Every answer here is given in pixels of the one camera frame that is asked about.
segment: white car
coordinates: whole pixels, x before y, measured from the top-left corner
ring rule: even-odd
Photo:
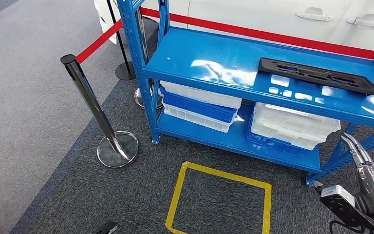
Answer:
[[[118,20],[115,0],[110,1]],[[107,0],[94,0],[94,3],[105,32],[112,26]],[[158,0],[145,0],[142,7],[157,11]],[[275,42],[291,43],[287,40],[289,37],[281,39],[281,35],[287,35],[371,50],[358,55],[364,58],[374,51],[374,0],[169,0],[169,11],[181,16],[280,34],[278,39],[274,39]],[[171,25],[247,37],[178,22],[171,22]],[[115,36],[110,40],[116,43]]]

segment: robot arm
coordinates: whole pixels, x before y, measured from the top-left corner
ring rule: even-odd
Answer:
[[[320,201],[343,221],[339,224],[357,233],[364,233],[365,229],[374,233],[374,162],[353,136],[345,133],[341,139],[354,159],[360,192],[351,195],[339,185],[323,189],[317,181],[314,187],[320,194]],[[338,223],[331,223],[331,233],[335,222]]]

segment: plastic storage bin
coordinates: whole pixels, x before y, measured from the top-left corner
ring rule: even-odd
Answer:
[[[177,118],[181,118],[187,120],[189,122],[193,122],[196,124],[200,124],[202,126],[212,128],[217,131],[221,131],[224,133],[228,132],[230,125],[233,123],[233,120],[230,123],[226,123],[223,121],[219,121],[213,118],[209,118],[191,111],[187,111],[175,106],[171,106],[168,104],[163,103],[164,106],[164,113],[170,116],[174,116]]]
[[[253,119],[280,132],[317,141],[325,141],[330,133],[340,130],[337,119],[259,102],[256,103]]]
[[[297,147],[301,147],[307,150],[313,150],[317,144],[325,142],[326,139],[320,139],[320,138],[315,138],[315,139],[305,139],[300,136],[295,136],[290,132],[281,132],[275,129],[272,129],[268,126],[264,126],[261,124],[258,124],[256,121],[253,121],[252,126],[251,126],[251,132],[265,136],[268,138],[274,138],[278,139],[281,141],[285,141],[287,144],[291,144]]]
[[[164,87],[160,88],[160,92],[163,95],[164,104],[178,107],[180,109],[194,112],[196,114],[225,123],[231,123],[237,114],[238,109],[196,101],[187,97],[167,92]]]
[[[167,92],[191,98],[194,100],[202,101],[205,103],[226,106],[235,109],[239,109],[242,104],[242,99],[238,97],[218,94],[210,91],[183,86],[180,84],[173,84],[166,81],[160,81],[160,83],[162,86],[164,86]]]
[[[255,143],[256,145],[260,145],[261,147],[273,147],[277,150],[282,151],[283,153],[296,156],[296,157],[301,157],[304,155],[304,153],[308,151],[306,149],[301,149],[299,147],[292,146],[291,144],[287,142],[283,142],[283,141],[272,139],[272,138],[267,138],[267,137],[252,133],[250,131],[250,128],[247,131],[246,139],[250,142]]]

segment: chrome stanchion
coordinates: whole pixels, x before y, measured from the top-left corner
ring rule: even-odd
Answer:
[[[105,134],[98,145],[98,159],[105,166],[114,168],[132,162],[138,152],[137,138],[129,132],[114,132],[75,56],[65,55],[61,58],[61,62],[65,65],[78,91]]]
[[[135,18],[137,19],[138,35],[140,35],[141,48],[143,51],[144,62],[147,64],[149,61],[149,56],[148,56],[147,41],[146,41],[146,36],[145,36],[146,33],[144,30],[144,22],[143,22],[143,17],[141,15],[140,9],[135,11]],[[154,86],[150,79],[149,79],[149,85],[150,85],[150,94],[152,95]],[[161,102],[162,99],[163,99],[162,96],[157,95],[157,109],[160,109],[161,107],[163,107],[163,104]],[[143,99],[141,98],[140,88],[137,88],[135,90],[134,100],[135,100],[135,103],[137,103],[137,105],[139,105],[141,108],[144,109],[144,104],[143,104]]]

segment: blue plastic crate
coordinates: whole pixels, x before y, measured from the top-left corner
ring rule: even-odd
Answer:
[[[309,150],[294,146],[282,140],[268,138],[268,137],[264,137],[264,136],[260,136],[258,134],[252,133],[251,126],[253,123],[253,115],[254,115],[254,112],[250,118],[250,123],[249,123],[249,127],[247,129],[247,134],[246,134],[246,139],[248,141],[253,142],[260,146],[274,147],[282,151],[283,153],[290,154],[290,155],[297,156],[297,157],[303,156],[306,152],[309,151]]]
[[[161,86],[160,91],[163,95],[163,103],[222,122],[231,123],[237,113],[237,109],[234,108],[208,104],[177,94],[166,92],[163,86]]]

